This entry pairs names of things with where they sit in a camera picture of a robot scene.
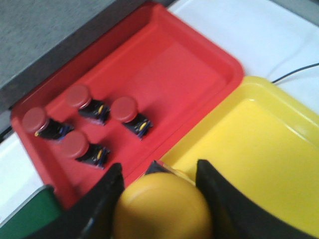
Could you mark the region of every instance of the white surface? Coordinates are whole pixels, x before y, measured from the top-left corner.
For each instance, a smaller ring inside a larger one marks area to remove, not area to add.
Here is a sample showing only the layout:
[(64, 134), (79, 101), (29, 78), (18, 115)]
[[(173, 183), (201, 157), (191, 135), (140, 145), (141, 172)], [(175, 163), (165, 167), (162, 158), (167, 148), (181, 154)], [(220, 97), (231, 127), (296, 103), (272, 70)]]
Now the white surface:
[(0, 144), (0, 223), (43, 185), (16, 133)]
[[(271, 81), (319, 62), (319, 27), (266, 0), (179, 0), (169, 10)], [(319, 114), (319, 67), (278, 83)]]

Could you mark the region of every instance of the yellow ball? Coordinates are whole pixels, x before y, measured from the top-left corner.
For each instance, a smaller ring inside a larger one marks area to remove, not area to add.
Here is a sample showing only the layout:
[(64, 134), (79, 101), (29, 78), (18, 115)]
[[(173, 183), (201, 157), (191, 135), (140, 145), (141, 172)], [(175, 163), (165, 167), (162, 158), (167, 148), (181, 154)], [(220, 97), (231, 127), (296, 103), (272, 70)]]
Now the yellow ball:
[(170, 173), (152, 173), (120, 196), (114, 239), (210, 239), (212, 222), (202, 193)]

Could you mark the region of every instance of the yellow tray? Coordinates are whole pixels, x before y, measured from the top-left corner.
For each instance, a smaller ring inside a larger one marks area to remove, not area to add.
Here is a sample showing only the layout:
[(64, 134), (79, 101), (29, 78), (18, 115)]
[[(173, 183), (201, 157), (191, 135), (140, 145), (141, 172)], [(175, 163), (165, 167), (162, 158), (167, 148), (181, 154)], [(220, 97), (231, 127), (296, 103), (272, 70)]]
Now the yellow tray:
[(319, 116), (267, 80), (245, 77), (161, 160), (194, 180), (200, 158), (269, 213), (319, 237)]

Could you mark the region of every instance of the green object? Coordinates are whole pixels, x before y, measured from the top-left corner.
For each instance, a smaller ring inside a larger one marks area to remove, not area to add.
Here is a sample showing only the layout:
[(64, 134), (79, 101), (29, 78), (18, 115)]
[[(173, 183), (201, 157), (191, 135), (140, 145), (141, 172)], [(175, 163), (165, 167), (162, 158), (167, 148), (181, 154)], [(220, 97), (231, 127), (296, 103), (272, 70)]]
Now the green object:
[(0, 239), (21, 239), (53, 221), (61, 213), (62, 208), (53, 193), (53, 187), (42, 186), (0, 224)]

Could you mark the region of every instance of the red plastic tray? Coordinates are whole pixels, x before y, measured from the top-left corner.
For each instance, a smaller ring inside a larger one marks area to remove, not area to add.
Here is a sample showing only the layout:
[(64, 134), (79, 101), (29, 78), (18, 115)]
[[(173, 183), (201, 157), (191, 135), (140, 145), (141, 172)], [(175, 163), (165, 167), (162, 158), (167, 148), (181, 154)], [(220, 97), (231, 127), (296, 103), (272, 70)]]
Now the red plastic tray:
[[(242, 78), (243, 70), (232, 56), (160, 4), (149, 2), (17, 103), (11, 123), (43, 182), (55, 187), (57, 197), (68, 208), (114, 162), (122, 164), (125, 183), (130, 184), (229, 95)], [(117, 97), (134, 97), (139, 112), (154, 127), (140, 141), (114, 119), (105, 126), (89, 123), (65, 102), (68, 87), (79, 83), (90, 88), (93, 98), (108, 105)], [(92, 143), (110, 148), (106, 169), (64, 158), (58, 143), (24, 132), (21, 120), (34, 106), (44, 106), (52, 118), (73, 124)]]

